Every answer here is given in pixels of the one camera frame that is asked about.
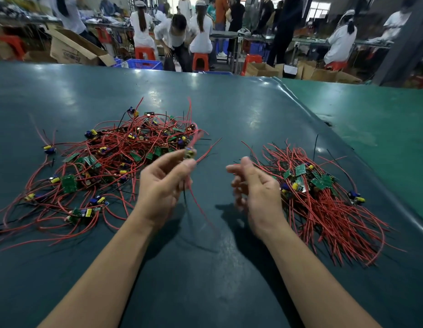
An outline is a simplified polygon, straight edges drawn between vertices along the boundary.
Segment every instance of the white cap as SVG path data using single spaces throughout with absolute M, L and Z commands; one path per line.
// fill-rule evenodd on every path
M 146 7 L 146 4 L 142 0 L 137 0 L 135 2 L 135 6 L 141 8 L 141 7 Z
M 345 12 L 344 16 L 350 16 L 350 15 L 354 16 L 355 14 L 356 14 L 356 10 L 350 9 Z

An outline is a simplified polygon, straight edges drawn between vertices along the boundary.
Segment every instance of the worker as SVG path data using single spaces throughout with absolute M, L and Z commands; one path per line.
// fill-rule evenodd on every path
M 383 25 L 385 31 L 382 39 L 395 40 L 398 37 L 401 28 L 406 24 L 412 13 L 411 8 L 415 2 L 416 0 L 403 0 L 400 11 L 393 13 Z
M 198 0 L 195 5 L 196 14 L 191 18 L 189 29 L 193 34 L 192 43 L 189 46 L 191 53 L 210 54 L 213 46 L 210 34 L 213 32 L 213 21 L 205 16 L 207 5 L 204 0 Z
M 155 59 L 158 60 L 158 49 L 154 39 L 149 35 L 149 29 L 154 28 L 152 17 L 146 13 L 146 4 L 143 1 L 136 1 L 137 11 L 131 14 L 131 24 L 134 28 L 134 46 L 151 47 L 154 50 Z
M 275 57 L 277 57 L 277 64 L 285 62 L 285 53 L 292 42 L 295 27 L 301 22 L 302 8 L 302 0 L 285 0 L 267 59 L 268 65 L 274 66 Z
M 214 23 L 216 22 L 216 2 L 214 0 L 211 0 L 210 4 L 208 5 L 207 16 L 209 16 L 213 21 L 214 27 Z
M 271 0 L 263 0 L 263 7 L 261 10 L 260 20 L 257 28 L 253 31 L 254 34 L 265 34 L 267 30 L 267 22 L 274 12 L 274 4 Z
M 155 27 L 156 43 L 164 48 L 164 70 L 176 71 L 173 62 L 173 56 L 175 56 L 183 72 L 192 72 L 192 58 L 185 43 L 187 30 L 186 17 L 180 14 L 166 18 Z
M 216 31 L 225 31 L 226 17 L 225 13 L 228 11 L 229 6 L 227 0 L 216 0 L 216 23 L 214 29 Z M 226 58 L 227 55 L 224 53 L 224 39 L 216 39 L 215 45 L 213 46 L 213 52 L 216 52 L 216 44 L 219 50 L 219 57 Z
M 230 22 L 228 31 L 237 32 L 242 27 L 243 16 L 245 15 L 245 7 L 240 3 L 240 0 L 230 0 L 230 9 L 225 14 L 227 21 Z M 232 53 L 234 50 L 235 39 L 230 39 L 228 42 L 228 52 Z
M 158 6 L 157 12 L 155 13 L 155 18 L 160 22 L 164 21 L 169 15 L 170 5 L 167 2 L 160 4 Z
M 192 184 L 196 161 L 184 156 L 183 149 L 167 153 L 143 169 L 135 208 L 38 328 L 119 326 L 152 237 L 169 219 L 183 189 Z M 235 175 L 231 187 L 236 208 L 247 212 L 251 230 L 271 253 L 304 326 L 381 328 L 289 226 L 279 182 L 255 168 L 248 157 L 226 171 Z M 165 267 L 168 274 L 171 265 Z
M 190 21 L 190 18 L 192 18 L 192 3 L 190 0 L 179 0 L 178 9 L 179 13 L 184 15 L 187 21 Z
M 50 8 L 63 23 L 63 27 L 79 34 L 99 48 L 104 48 L 99 39 L 87 30 L 77 9 L 77 0 L 49 0 Z
M 354 10 L 346 11 L 339 23 L 340 26 L 327 39 L 331 47 L 324 57 L 326 65 L 331 62 L 348 60 L 357 35 L 357 28 L 354 25 L 355 14 L 356 12 Z
M 115 12 L 113 4 L 108 0 L 102 0 L 99 9 L 105 16 L 112 16 Z
M 278 20 L 280 19 L 281 10 L 283 9 L 284 2 L 278 1 L 277 8 L 275 9 L 275 15 L 274 15 L 274 22 L 272 24 L 272 31 L 275 32 L 275 29 L 277 28 Z

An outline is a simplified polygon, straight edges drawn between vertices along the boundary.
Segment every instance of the black pants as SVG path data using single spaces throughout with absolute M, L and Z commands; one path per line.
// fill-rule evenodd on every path
M 89 32 L 87 30 L 84 30 L 82 33 L 79 34 L 81 37 L 83 37 L 84 39 L 88 40 L 89 42 L 91 42 L 92 44 L 98 46 L 99 48 L 105 49 L 104 46 L 102 46 L 101 42 L 99 41 L 99 39 L 92 33 Z
M 174 47 L 172 50 L 172 57 L 165 57 L 163 69 L 167 71 L 176 71 L 175 64 L 173 63 L 173 56 L 181 65 L 182 72 L 193 72 L 192 70 L 192 57 L 190 56 L 189 49 L 183 43 L 181 46 Z
M 274 66 L 275 56 L 277 57 L 277 64 L 285 62 L 285 53 L 293 38 L 293 30 L 289 29 L 278 29 L 275 34 L 274 42 L 272 43 L 272 49 L 270 50 L 267 63 L 270 66 Z

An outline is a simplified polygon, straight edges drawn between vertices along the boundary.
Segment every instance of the white shirt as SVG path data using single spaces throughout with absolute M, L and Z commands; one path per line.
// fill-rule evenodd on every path
M 181 15 L 184 15 L 186 17 L 187 22 L 190 19 L 190 10 L 192 10 L 192 4 L 190 3 L 190 0 L 179 0 L 178 1 L 178 8 Z
M 79 11 L 76 6 L 76 0 L 65 0 L 66 8 L 69 12 L 69 16 L 64 16 L 58 10 L 56 5 L 56 0 L 49 0 L 50 1 L 50 8 L 55 11 L 56 16 L 63 22 L 63 26 L 65 29 L 71 30 L 76 34 L 81 34 L 86 30 L 85 24 L 81 20 L 81 16 L 79 15 Z
M 155 14 L 155 18 L 157 20 L 159 20 L 160 22 L 164 21 L 167 17 L 166 15 L 163 13 L 163 11 L 157 10 L 156 14 Z
M 401 13 L 401 11 L 397 11 L 396 13 L 393 13 L 388 20 L 386 21 L 386 23 L 384 23 L 383 26 L 391 26 L 391 25 L 395 25 L 395 26 L 403 26 L 407 20 L 409 19 L 411 13 Z M 383 35 L 382 38 L 385 40 L 394 40 L 395 38 L 398 37 L 398 34 L 401 31 L 401 27 L 399 28 L 392 28 L 392 29 L 387 29 Z
M 172 19 L 166 18 L 163 22 L 158 24 L 154 28 L 154 35 L 156 40 L 161 40 L 165 42 L 169 47 L 179 47 L 181 46 L 186 39 L 186 32 L 182 36 L 174 36 L 171 33 Z
M 327 39 L 331 45 L 330 50 L 324 57 L 325 64 L 331 62 L 342 62 L 348 60 L 350 51 L 356 40 L 357 28 L 354 27 L 352 34 L 348 33 L 348 24 L 339 27 L 333 32 L 330 38 Z
M 131 14 L 131 24 L 132 24 L 132 27 L 134 28 L 134 44 L 135 44 L 136 39 L 138 39 L 138 38 L 149 37 L 149 29 L 150 29 L 150 27 L 153 23 L 152 17 L 148 13 L 144 13 L 144 19 L 146 20 L 146 30 L 144 30 L 144 32 L 142 32 L 140 30 L 140 22 L 138 20 L 138 12 L 134 11 Z
M 210 41 L 210 34 L 213 32 L 213 21 L 210 17 L 204 17 L 203 29 L 204 32 L 201 32 L 198 25 L 197 15 L 193 16 L 190 20 L 189 25 L 190 30 L 196 37 L 193 39 L 190 44 L 190 51 L 192 53 L 211 53 L 213 46 Z

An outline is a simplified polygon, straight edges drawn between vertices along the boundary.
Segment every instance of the workbench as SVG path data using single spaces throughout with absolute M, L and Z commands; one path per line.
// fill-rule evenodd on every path
M 283 79 L 283 83 L 423 217 L 423 90 Z
M 323 94 L 340 100 L 337 89 Z M 340 165 L 367 198 L 367 208 L 396 230 L 389 233 L 388 243 L 407 251 L 386 246 L 377 266 L 368 268 L 334 266 L 321 253 L 320 260 L 384 328 L 423 327 L 423 221 L 278 79 L 2 61 L 0 209 L 21 193 L 44 161 L 43 144 L 29 114 L 46 133 L 56 129 L 57 142 L 79 142 L 85 131 L 101 121 L 120 119 L 142 97 L 141 113 L 168 115 L 186 112 L 190 97 L 193 120 L 213 142 L 223 139 L 192 173 L 192 190 L 214 228 L 190 196 L 189 214 L 182 203 L 176 207 L 150 244 L 121 327 L 302 327 L 271 256 L 249 231 L 246 217 L 233 207 L 232 175 L 225 166 L 249 155 L 242 140 L 260 155 L 262 145 L 284 147 L 287 138 L 313 152 L 317 136 L 315 160 L 331 159 L 326 149 L 334 157 L 347 156 Z M 198 154 L 210 143 L 195 145 Z M 385 163 L 395 161 L 387 156 Z M 399 179 L 417 172 L 420 165 L 423 161 L 411 161 Z M 324 167 L 350 187 L 342 172 Z M 112 236 L 101 221 L 79 239 L 0 252 L 0 328 L 39 324 Z M 42 237 L 39 231 L 28 231 L 3 246 Z

